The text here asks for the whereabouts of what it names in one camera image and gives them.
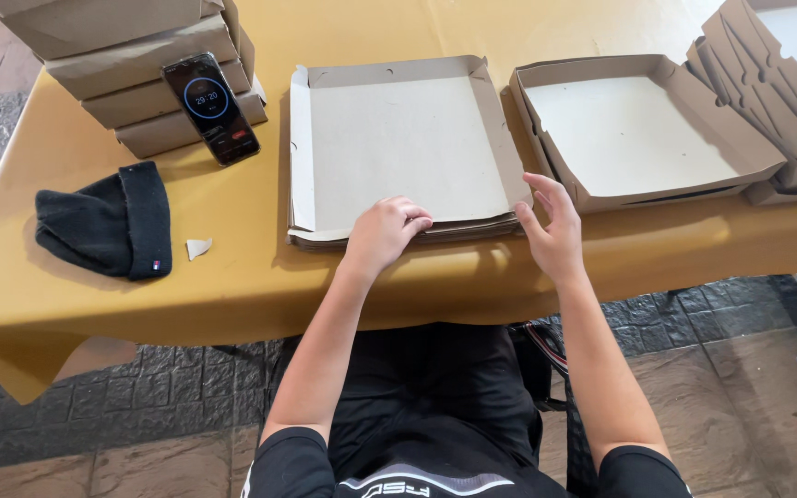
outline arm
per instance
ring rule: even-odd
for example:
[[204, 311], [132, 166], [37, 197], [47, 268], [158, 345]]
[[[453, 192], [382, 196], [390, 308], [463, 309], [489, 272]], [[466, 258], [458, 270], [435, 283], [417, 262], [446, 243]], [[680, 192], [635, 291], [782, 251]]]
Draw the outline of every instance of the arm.
[[378, 201], [355, 222], [346, 255], [285, 370], [260, 444], [292, 426], [309, 427], [327, 443], [361, 305], [380, 272], [430, 226], [432, 216], [404, 197]]
[[580, 216], [568, 192], [546, 176], [525, 173], [524, 180], [537, 189], [534, 196], [551, 220], [543, 228], [528, 205], [515, 206], [534, 260], [559, 294], [568, 368], [595, 468], [600, 468], [607, 452], [625, 445], [649, 447], [669, 458], [654, 411], [632, 376], [586, 276]]

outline forearm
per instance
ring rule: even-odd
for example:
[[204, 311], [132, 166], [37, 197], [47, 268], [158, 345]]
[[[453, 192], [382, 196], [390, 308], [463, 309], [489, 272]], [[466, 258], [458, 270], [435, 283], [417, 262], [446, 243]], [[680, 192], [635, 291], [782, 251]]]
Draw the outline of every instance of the forearm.
[[608, 451], [627, 444], [669, 457], [648, 399], [584, 273], [559, 288], [559, 305], [574, 397], [596, 469]]
[[260, 438], [293, 425], [310, 427], [327, 442], [349, 365], [361, 306], [372, 279], [338, 267], [313, 321], [285, 371]]

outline black beanie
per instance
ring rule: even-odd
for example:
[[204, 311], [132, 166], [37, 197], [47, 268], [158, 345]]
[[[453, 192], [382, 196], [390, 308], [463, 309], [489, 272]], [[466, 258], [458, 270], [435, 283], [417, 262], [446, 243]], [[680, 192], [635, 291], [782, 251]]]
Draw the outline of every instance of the black beanie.
[[36, 217], [36, 242], [63, 261], [128, 280], [171, 273], [171, 212], [152, 161], [72, 194], [39, 190]]

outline black shirt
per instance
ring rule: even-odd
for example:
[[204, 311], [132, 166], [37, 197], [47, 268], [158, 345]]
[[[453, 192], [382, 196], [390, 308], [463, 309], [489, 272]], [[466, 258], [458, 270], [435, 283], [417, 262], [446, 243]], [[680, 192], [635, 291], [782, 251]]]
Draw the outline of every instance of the black shirt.
[[[368, 441], [353, 460], [354, 475], [334, 476], [321, 435], [290, 427], [257, 450], [242, 498], [475, 498], [568, 496], [557, 482], [518, 462], [486, 434], [456, 418], [437, 416]], [[614, 448], [601, 463], [599, 496], [690, 498], [678, 470], [646, 447]]]

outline paved floor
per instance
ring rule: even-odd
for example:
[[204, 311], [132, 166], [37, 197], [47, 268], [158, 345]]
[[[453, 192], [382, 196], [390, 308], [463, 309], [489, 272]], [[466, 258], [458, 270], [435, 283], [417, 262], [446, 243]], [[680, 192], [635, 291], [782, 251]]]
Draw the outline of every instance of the paved floor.
[[[0, 24], [0, 157], [39, 68]], [[794, 278], [603, 308], [698, 497], [797, 498]], [[238, 496], [280, 346], [233, 357], [145, 345], [135, 362], [66, 379], [25, 407], [0, 388], [0, 496]], [[543, 419], [540, 467], [563, 481], [564, 415]]]

